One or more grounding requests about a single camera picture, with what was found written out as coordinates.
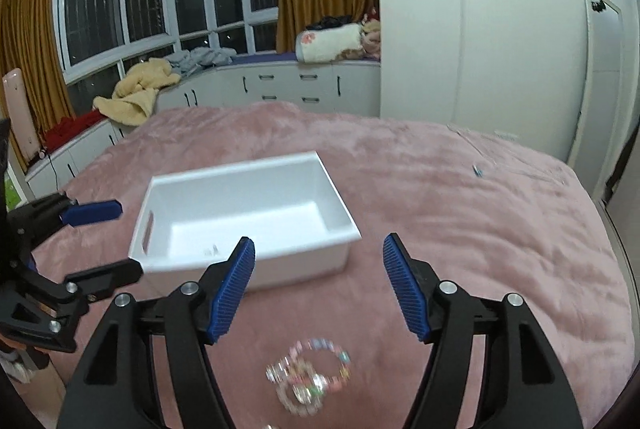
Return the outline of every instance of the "blue gripper pad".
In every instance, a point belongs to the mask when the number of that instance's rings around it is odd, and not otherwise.
[[[72,205],[60,214],[60,220],[64,225],[79,227],[80,225],[118,219],[121,215],[122,205],[120,205],[120,202],[110,200],[108,202]]]
[[[386,274],[396,293],[404,321],[409,331],[424,342],[431,332],[427,299],[418,286],[404,254],[391,235],[385,237],[382,255]]]
[[[255,267],[254,242],[246,238],[244,244],[234,250],[229,263],[230,268],[211,302],[207,335],[212,344],[229,331],[231,321],[238,311],[240,300]]]

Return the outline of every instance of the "door frame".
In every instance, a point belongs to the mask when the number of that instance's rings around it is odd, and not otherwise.
[[[622,10],[619,6],[613,3],[611,0],[602,0],[604,1],[611,9],[615,10],[618,14],[618,20],[620,21],[620,29],[624,30],[624,22],[622,21]],[[586,77],[584,81],[584,91],[582,93],[582,104],[580,105],[580,115],[578,116],[578,122],[575,129],[574,142],[571,145],[571,150],[569,151],[569,157],[567,158],[567,165],[574,168],[575,161],[580,152],[580,148],[582,146],[582,140],[584,138],[584,129],[586,125],[586,120],[588,117],[589,106],[591,104],[591,92],[593,91],[593,23],[591,21],[590,15],[590,5],[591,0],[584,0],[585,3],[585,12],[586,12],[586,20],[587,20],[587,67],[586,67]],[[607,145],[607,152],[604,158],[604,162],[602,167],[600,168],[600,173],[598,175],[598,181],[594,189],[587,189],[591,198],[594,200],[599,200],[600,197],[604,193],[605,185],[607,182],[607,178],[612,173],[615,163],[617,161],[617,157],[614,157],[614,151],[616,148],[616,124],[620,123],[620,112],[622,102],[621,99],[621,78],[622,78],[622,59],[623,59],[623,41],[622,36],[620,37],[620,78],[618,79],[618,95],[616,99],[616,110],[614,112],[613,124],[611,128],[611,135],[609,137],[609,143]]]

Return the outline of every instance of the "gray clothes pile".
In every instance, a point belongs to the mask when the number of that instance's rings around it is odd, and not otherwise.
[[[172,73],[178,73],[183,77],[201,72],[211,66],[226,66],[231,64],[231,57],[236,56],[236,51],[232,48],[205,48],[200,46],[188,52],[179,52],[167,55],[166,60],[171,64]]]

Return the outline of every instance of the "pink fuzzy blanket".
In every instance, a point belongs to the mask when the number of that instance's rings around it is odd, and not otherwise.
[[[604,226],[567,166],[478,133],[304,113],[292,104],[168,110],[66,187],[80,202],[120,200],[122,218],[67,227],[36,251],[38,269],[60,281],[126,257],[153,174],[310,150],[318,151],[362,240],[338,275],[247,295],[229,334],[209,349],[239,429],[402,427],[429,348],[408,332],[382,265],[382,241],[393,231],[412,256],[473,295],[522,294],[564,366],[585,427],[599,420],[624,387],[634,357],[628,294]],[[140,300],[151,295],[144,281],[130,290]],[[92,306],[82,320],[78,352],[52,355],[63,380],[107,305]],[[264,370],[307,337],[342,345],[354,367],[347,388],[328,396],[318,415],[302,419],[279,404]],[[461,428],[475,414],[481,346],[474,348]],[[156,353],[166,423],[178,428],[168,366]]]

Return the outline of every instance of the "bin handle cutout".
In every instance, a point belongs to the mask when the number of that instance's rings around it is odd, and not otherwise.
[[[142,237],[142,252],[148,255],[149,239],[151,238],[151,230],[154,227],[154,213],[150,212],[146,219],[145,234]]]

